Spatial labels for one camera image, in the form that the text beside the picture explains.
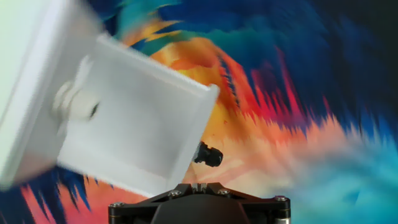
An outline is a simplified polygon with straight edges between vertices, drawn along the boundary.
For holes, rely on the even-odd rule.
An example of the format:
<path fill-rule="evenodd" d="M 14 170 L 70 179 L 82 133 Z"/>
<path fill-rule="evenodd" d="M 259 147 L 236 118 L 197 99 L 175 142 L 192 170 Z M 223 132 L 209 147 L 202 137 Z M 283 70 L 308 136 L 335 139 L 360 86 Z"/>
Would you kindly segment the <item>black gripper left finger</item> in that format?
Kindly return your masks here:
<path fill-rule="evenodd" d="M 153 217 L 164 202 L 200 192 L 200 184 L 178 184 L 174 189 L 139 203 L 114 202 L 108 206 L 109 224 L 130 224 L 140 216 Z"/>

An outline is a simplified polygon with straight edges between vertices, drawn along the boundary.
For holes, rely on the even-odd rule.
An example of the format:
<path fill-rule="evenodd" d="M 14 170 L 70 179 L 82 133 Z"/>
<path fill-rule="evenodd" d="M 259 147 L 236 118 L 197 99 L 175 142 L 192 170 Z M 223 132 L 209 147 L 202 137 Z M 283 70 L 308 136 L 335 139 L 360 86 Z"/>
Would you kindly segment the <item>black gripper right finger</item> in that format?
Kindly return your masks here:
<path fill-rule="evenodd" d="M 200 185 L 200 193 L 209 197 L 215 216 L 223 221 L 247 218 L 247 223 L 290 224 L 290 199 L 283 195 L 259 198 L 228 189 L 220 183 Z"/>

